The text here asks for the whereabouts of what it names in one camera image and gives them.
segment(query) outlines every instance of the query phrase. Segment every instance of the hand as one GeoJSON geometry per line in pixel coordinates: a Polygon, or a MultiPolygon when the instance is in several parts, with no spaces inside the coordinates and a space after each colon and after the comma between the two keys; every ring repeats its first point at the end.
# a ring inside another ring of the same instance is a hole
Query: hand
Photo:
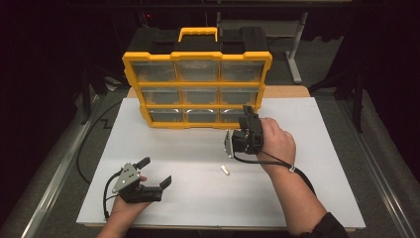
{"type": "MultiPolygon", "coordinates": [[[[296,156],[296,144],[290,133],[283,131],[272,118],[261,118],[263,132],[262,152],[257,154],[259,161],[277,161],[277,157],[288,164],[294,165],[296,156]]],[[[278,170],[284,170],[286,167],[264,165],[262,168],[271,176],[278,170]]]]}
{"type": "MultiPolygon", "coordinates": [[[[147,178],[140,177],[140,181],[144,180],[147,180],[147,178]]],[[[127,203],[120,196],[116,196],[111,216],[97,237],[123,237],[139,214],[150,204],[152,203],[127,203]]]]}

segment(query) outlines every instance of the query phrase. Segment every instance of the white board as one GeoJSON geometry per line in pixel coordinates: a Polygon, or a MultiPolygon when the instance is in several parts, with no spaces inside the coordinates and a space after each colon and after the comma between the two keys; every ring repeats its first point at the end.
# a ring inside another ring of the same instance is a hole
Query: white board
{"type": "MultiPolygon", "coordinates": [[[[309,177],[326,209],[346,228],[366,227],[315,99],[265,98],[259,114],[274,118],[293,135],[295,165],[309,177]]],[[[104,224],[102,195],[108,178],[127,162],[151,157],[151,163],[142,169],[142,176],[148,177],[145,185],[158,185],[168,176],[172,184],[161,202],[138,217],[136,226],[285,227],[268,175],[259,165],[229,159],[224,152],[225,134],[218,129],[150,128],[140,114],[138,99],[124,99],[77,222],[104,224]],[[231,172],[229,176],[221,170],[223,165],[231,172]]],[[[112,202],[108,201],[109,211],[112,202]]]]}

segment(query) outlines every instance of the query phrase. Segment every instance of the left hand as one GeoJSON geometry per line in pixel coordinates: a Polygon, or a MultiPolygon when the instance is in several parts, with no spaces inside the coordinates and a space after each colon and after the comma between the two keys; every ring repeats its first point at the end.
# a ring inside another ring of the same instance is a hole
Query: left hand
{"type": "Polygon", "coordinates": [[[146,209],[151,202],[127,203],[120,196],[116,196],[111,215],[97,237],[123,237],[139,214],[146,209]]]}

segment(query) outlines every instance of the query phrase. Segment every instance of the metal rail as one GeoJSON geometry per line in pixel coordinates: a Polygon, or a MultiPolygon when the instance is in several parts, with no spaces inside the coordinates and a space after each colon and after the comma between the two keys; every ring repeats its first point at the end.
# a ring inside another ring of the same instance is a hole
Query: metal rail
{"type": "Polygon", "coordinates": [[[366,142],[364,135],[359,133],[355,128],[349,106],[343,100],[338,101],[338,105],[346,120],[351,125],[352,131],[359,145],[361,146],[363,153],[365,154],[365,163],[367,165],[367,169],[377,187],[377,190],[380,193],[380,196],[382,197],[383,203],[388,209],[389,215],[391,216],[396,228],[398,229],[399,234],[402,238],[416,238],[417,235],[414,232],[404,211],[402,210],[398,197],[386,180],[379,164],[376,162],[376,158],[368,147],[368,143],[366,142]]]}
{"type": "Polygon", "coordinates": [[[90,118],[88,118],[86,123],[81,126],[76,139],[74,140],[65,156],[62,158],[61,163],[55,171],[55,174],[53,175],[52,180],[43,195],[43,198],[41,199],[31,220],[25,228],[25,231],[22,234],[22,238],[33,238],[39,236],[39,233],[42,230],[41,228],[45,224],[51,210],[53,209],[53,205],[55,204],[55,201],[61,192],[65,179],[71,170],[71,166],[74,164],[75,154],[79,150],[81,142],[83,141],[83,138],[86,136],[86,133],[91,126],[91,119],[96,115],[102,101],[103,98],[98,97],[97,95],[93,99],[93,113],[91,114],[90,118]]]}

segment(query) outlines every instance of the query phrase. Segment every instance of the yellow organizer case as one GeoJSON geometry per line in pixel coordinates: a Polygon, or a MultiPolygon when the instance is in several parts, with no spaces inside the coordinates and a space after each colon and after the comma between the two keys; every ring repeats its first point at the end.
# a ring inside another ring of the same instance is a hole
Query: yellow organizer case
{"type": "Polygon", "coordinates": [[[233,129],[262,106],[271,54],[261,28],[141,28],[123,62],[149,126],[233,129]]]}

